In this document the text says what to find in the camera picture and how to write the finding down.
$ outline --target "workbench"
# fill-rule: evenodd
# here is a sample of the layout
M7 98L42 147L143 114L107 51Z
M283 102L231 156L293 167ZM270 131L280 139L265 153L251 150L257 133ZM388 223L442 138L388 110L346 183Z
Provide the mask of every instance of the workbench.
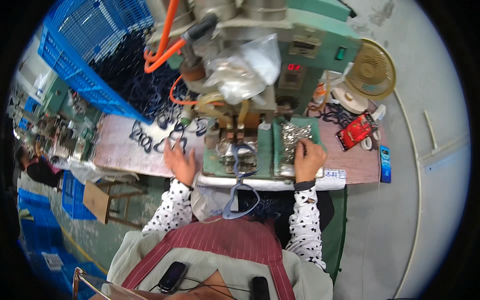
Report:
M100 141L95 149L93 163L104 168L117 169L122 171L146 174L152 176L171 177L173 174L165 166L163 155L153 149L146 153L138 142L129 138L132 132L133 119L107 115L100 126ZM170 125L162 130L156 123L152 125L141 124L145 133L153 138L153 144L160 142L167 137L173 129ZM360 145L344 152L335 135L340 130L338 125L331 122L318 120L320 137L327 148L328 158L325 168L343 169L347 172L347 184L377 182L379 177L378 152L375 150L363 150ZM386 144L386 136L382 125L379 126L381 140L380 144ZM197 137L195 133L185 132L184 137L188 139L186 153L193 147L195 149L195 160L197 170L203 159L204 136Z

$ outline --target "yellow line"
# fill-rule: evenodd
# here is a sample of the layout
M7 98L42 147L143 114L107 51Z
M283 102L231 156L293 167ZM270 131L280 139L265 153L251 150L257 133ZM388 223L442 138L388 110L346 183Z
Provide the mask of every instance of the yellow line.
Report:
M83 250L72 238L72 236L65 230L65 228L63 228L62 226L60 226L61 228L61 231L63 233L63 235L65 235L68 240L75 246L75 248L77 248L77 250L89 261L93 262L99 269L100 271L102 271L103 273L107 273L107 270L105 270L102 266L100 266L96 261L94 261L92 259L92 257L90 255L88 255L87 252L85 252L85 250Z

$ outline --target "blue eyeglass frame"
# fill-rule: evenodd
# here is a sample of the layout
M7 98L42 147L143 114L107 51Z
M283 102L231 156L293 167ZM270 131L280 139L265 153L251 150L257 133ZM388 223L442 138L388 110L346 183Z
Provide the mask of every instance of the blue eyeglass frame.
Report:
M239 165L239 155L238 155L238 151L240 149L247 149L249 150L250 152L252 152L253 154L255 154L255 156L257 157L257 163L259 162L259 166L258 168L253 171L253 172L249 172L249 173L245 173L245 174L240 174L238 172L238 165ZM241 144L241 145L237 145L237 144L233 144L232 145L232 152L233 152L233 157L235 158L235 163L233 165L233 171L235 172L235 175L237 175L237 184L235 184L231 190L230 190L230 201L227 202L227 205L225 205L225 208L223 209L223 214L222 214L222 217L226 220L233 220L233 219L237 219L237 218L240 218L246 214L248 214L249 212L251 212L257 205L258 203L260 202L260 196L258 195L258 192L253 188L251 187L250 185L248 184L244 184L242 183L242 180L245 178L245 177L248 177L248 176L251 176L253 174L255 174L258 170L260 170L260 168L262 167L262 160L260 158L260 156L258 155L258 153L250 146L248 146L247 144ZM240 186L244 186L244 187L247 187L248 189L250 189L254 194L255 196L257 197L257 202L251 207L249 208L248 210L244 211L244 212L240 212L240 213L233 213L231 211L231 206L232 206L232 203L233 203L233 200L235 199L235 191L237 190L238 187Z

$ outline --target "wooden stool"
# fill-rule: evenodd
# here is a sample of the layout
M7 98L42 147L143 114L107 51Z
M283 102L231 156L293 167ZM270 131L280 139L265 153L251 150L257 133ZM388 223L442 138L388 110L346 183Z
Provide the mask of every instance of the wooden stool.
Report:
M128 216L128 209L130 206L130 199L132 196L137 196L141 194L145 194L146 192L129 184L125 183L126 185L132 187L136 190L136 192L124 192L121 194L114 194L110 195L110 189L113 185L123 184L123 182L101 182L101 183L91 183L89 181L86 182L85 191L84 191L84 205L88 208L94 216L96 216L97 220L103 224L107 224L108 221L114 221L121 224L129 225L135 228L142 228L141 224L135 224L132 222L127 221ZM105 193L101 190L101 187L107 186L107 192ZM124 217L123 219L116 218L114 216L110 216L110 212L119 213L119 211L114 211L110 209L110 204L112 199L118 198L127 198L127 205L125 206Z

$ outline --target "electric fan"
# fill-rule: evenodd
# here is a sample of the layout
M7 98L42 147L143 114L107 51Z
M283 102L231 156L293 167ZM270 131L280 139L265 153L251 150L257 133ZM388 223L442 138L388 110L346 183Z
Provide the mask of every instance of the electric fan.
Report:
M362 38L362 46L345 81L332 93L348 111L362 113L368 107L368 98L381 100L395 87L395 65L388 52L376 42Z

